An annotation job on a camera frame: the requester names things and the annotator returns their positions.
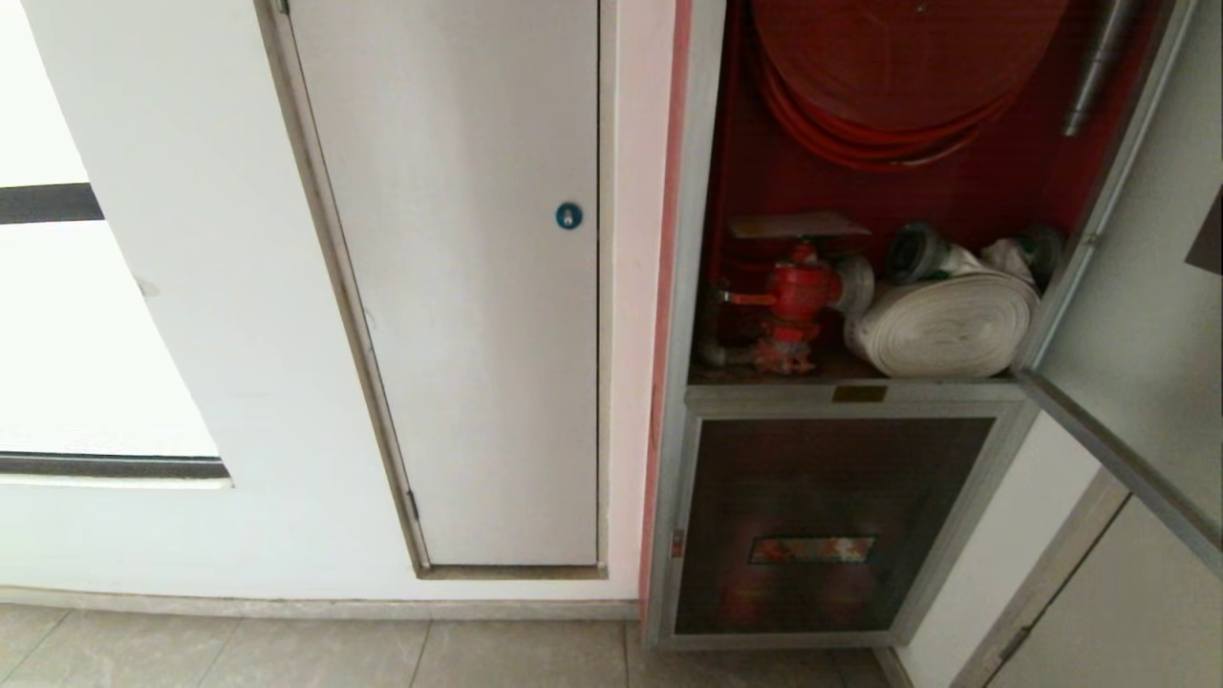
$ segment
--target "lower cabinet compartment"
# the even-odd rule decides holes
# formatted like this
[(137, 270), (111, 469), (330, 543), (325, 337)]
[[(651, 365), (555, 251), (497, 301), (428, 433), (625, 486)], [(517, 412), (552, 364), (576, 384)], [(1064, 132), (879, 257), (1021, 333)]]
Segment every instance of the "lower cabinet compartment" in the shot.
[(675, 633), (887, 631), (993, 425), (706, 422)]

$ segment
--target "access panel door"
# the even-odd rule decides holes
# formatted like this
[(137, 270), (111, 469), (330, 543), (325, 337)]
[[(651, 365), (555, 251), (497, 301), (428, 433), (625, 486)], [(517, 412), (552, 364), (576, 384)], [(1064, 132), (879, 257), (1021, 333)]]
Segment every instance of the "access panel door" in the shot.
[(598, 2), (290, 20), (430, 563), (593, 565)]

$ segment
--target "keyhole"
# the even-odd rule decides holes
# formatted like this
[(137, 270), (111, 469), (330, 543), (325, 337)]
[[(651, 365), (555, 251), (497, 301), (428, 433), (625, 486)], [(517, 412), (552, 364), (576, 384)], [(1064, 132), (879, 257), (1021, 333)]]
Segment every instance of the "keyhole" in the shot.
[(577, 229), (582, 224), (582, 208), (577, 203), (561, 203), (556, 208), (556, 224), (561, 229)]

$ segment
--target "tiled floor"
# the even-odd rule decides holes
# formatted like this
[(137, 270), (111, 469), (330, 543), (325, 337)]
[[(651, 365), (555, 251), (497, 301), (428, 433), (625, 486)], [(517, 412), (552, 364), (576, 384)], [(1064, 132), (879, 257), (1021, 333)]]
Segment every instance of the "tiled floor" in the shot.
[(887, 688), (866, 650), (646, 653), (636, 623), (269, 621), (0, 605), (0, 686)]

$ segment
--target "open cabinet door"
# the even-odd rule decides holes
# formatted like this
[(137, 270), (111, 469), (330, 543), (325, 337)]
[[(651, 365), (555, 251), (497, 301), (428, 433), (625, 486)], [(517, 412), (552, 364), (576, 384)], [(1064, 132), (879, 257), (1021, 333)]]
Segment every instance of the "open cabinet door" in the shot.
[(1223, 285), (1189, 258), (1219, 221), (1221, 0), (1177, 2), (1167, 21), (1130, 128), (1016, 373), (1223, 576)]

